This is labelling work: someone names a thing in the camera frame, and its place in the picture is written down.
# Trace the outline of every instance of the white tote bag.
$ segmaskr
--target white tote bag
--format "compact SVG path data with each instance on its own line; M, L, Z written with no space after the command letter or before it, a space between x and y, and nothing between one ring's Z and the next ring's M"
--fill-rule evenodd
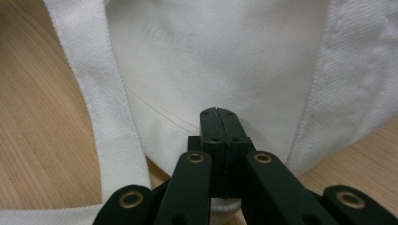
M235 112L294 174L398 112L393 0L45 0L90 114L102 202L172 173L199 112ZM0 224L91 224L102 204L0 211ZM212 203L212 224L238 202Z

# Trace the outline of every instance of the white fabric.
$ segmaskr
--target white fabric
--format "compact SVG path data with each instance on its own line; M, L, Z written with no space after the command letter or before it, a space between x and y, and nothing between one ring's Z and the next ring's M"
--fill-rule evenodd
M149 185L140 141L171 173L208 107L237 113L295 174L398 112L394 0L114 0L107 15L100 0L46 5L90 113L103 202ZM0 211L0 224L90 224L100 207ZM214 204L212 223L237 207Z

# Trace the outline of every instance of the wooden table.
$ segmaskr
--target wooden table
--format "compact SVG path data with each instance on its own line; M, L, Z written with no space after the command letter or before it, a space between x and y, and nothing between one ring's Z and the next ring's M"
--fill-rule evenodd
M0 209L100 203L90 120L39 0L0 1ZM153 186L167 179L148 161ZM344 184L398 215L398 118L300 181L321 193ZM244 224L241 215L228 224Z

